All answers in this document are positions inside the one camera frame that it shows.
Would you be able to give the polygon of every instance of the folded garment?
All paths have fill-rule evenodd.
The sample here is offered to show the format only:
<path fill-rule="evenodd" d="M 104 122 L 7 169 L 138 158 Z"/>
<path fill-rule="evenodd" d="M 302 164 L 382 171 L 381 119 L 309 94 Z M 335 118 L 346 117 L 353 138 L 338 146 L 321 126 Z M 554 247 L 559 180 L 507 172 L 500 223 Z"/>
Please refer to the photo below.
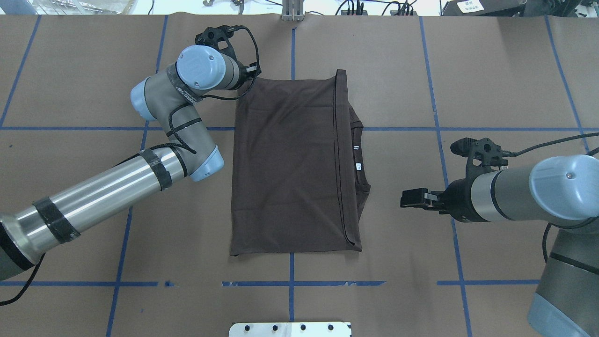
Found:
<path fill-rule="evenodd" d="M 362 251 L 362 129 L 345 70 L 258 78 L 235 115 L 231 255 Z"/>

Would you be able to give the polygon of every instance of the light blue joint cover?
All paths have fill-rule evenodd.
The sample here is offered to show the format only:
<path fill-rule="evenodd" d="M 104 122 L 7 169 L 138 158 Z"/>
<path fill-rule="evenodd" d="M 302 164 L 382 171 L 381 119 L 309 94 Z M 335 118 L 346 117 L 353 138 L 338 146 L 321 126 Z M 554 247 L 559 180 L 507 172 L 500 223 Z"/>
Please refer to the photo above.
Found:
<path fill-rule="evenodd" d="M 220 155 L 219 147 L 216 146 L 206 161 L 204 161 L 204 163 L 190 175 L 191 180 L 197 182 L 207 178 L 222 169 L 224 165 L 225 161 Z"/>
<path fill-rule="evenodd" d="M 552 157 L 539 162 L 528 184 L 547 213 L 567 220 L 599 216 L 599 160 L 587 155 Z"/>
<path fill-rule="evenodd" d="M 214 48 L 189 46 L 177 59 L 177 73 L 191 88 L 210 90 L 225 78 L 225 58 Z"/>
<path fill-rule="evenodd" d="M 149 77 L 146 77 L 145 80 L 139 82 L 133 89 L 131 89 L 131 104 L 133 104 L 133 108 L 143 119 L 153 122 L 156 118 L 152 116 L 150 109 L 148 109 L 148 105 L 146 104 L 146 81 L 148 79 Z"/>
<path fill-rule="evenodd" d="M 544 337 L 591 337 L 543 296 L 534 293 L 528 324 Z"/>

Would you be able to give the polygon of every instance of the silver metal tube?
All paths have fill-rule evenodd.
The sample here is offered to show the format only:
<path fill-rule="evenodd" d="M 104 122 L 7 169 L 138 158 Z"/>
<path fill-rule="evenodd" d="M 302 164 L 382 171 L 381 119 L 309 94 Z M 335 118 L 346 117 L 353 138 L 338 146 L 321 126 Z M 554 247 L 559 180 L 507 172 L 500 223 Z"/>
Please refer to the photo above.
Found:
<path fill-rule="evenodd" d="M 172 149 L 156 149 L 154 153 L 173 182 L 184 178 L 183 167 Z M 160 183 L 148 163 L 142 157 L 136 157 L 51 196 L 50 200 L 82 233 L 160 190 Z M 59 245 L 36 208 L 29 207 L 15 217 L 27 238 L 27 244 L 20 245 L 20 250 L 32 259 L 32 263 L 36 263 L 42 253 Z"/>

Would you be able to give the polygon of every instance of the white mounting plate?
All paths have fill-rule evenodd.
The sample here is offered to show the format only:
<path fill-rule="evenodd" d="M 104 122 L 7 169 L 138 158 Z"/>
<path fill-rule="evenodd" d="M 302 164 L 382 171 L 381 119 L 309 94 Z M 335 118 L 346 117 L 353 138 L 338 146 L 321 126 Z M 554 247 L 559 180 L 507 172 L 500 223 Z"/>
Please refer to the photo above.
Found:
<path fill-rule="evenodd" d="M 229 329 L 229 337 L 352 337 L 352 324 L 349 322 L 235 323 Z"/>

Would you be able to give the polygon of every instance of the white paper label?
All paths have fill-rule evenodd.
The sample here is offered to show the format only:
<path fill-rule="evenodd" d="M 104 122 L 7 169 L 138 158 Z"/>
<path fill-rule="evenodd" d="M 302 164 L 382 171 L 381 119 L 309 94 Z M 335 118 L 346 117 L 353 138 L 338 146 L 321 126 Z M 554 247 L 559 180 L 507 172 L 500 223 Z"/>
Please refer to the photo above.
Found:
<path fill-rule="evenodd" d="M 458 2 L 458 7 L 459 10 L 462 11 L 462 13 L 472 13 L 485 10 L 483 8 L 483 5 L 480 4 L 479 0 L 468 0 Z"/>

